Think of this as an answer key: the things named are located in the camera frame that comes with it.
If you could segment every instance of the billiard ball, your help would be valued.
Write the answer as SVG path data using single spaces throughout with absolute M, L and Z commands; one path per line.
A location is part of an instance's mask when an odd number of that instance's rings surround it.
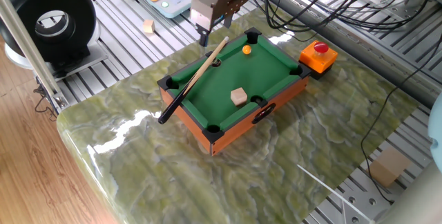
M 251 52 L 250 45 L 244 45 L 244 47 L 242 47 L 242 52 L 246 55 L 250 54 L 250 52 Z

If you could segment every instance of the wooden block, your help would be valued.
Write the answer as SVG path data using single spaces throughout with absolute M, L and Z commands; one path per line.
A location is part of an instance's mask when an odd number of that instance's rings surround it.
M 152 34 L 155 31 L 155 24 L 153 23 L 153 20 L 149 19 L 144 20 L 143 30 L 145 33 Z
M 389 147 L 371 163 L 370 171 L 373 178 L 382 186 L 389 187 L 410 164 L 411 161 L 401 152 L 394 147 Z
M 240 106 L 247 101 L 247 94 L 244 89 L 238 88 L 230 93 L 230 99 L 236 106 Z

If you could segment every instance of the pool cue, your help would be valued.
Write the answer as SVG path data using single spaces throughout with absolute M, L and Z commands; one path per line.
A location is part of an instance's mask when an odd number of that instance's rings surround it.
M 193 85 L 198 81 L 201 75 L 206 71 L 206 69 L 210 66 L 213 60 L 216 58 L 218 53 L 224 48 L 224 45 L 229 41 L 229 37 L 225 37 L 220 45 L 216 47 L 216 49 L 209 55 L 207 60 L 201 65 L 201 67 L 196 71 L 195 75 L 191 78 L 191 80 L 187 83 L 187 85 L 181 90 L 181 92 L 173 99 L 173 101 L 166 107 L 161 116 L 158 118 L 158 122 L 160 124 L 166 123 L 167 120 L 172 116 L 177 107 L 181 104 L 182 100 L 186 97 L 189 91 L 192 89 Z

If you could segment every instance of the metal rod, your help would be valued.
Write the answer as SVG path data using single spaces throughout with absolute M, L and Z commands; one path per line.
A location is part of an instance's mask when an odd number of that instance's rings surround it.
M 60 88 L 48 67 L 45 65 L 43 57 L 35 46 L 34 41 L 30 37 L 10 0 L 0 0 L 0 17 L 3 19 L 3 22 L 23 51 L 25 57 L 29 60 L 40 82 L 48 91 L 49 96 L 52 98 L 55 94 L 60 95 Z

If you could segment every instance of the red stop button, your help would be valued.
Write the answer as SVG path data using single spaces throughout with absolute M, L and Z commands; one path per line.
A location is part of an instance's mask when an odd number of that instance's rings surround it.
M 329 50 L 329 46 L 326 43 L 319 41 L 314 45 L 314 49 L 316 52 L 323 54 Z

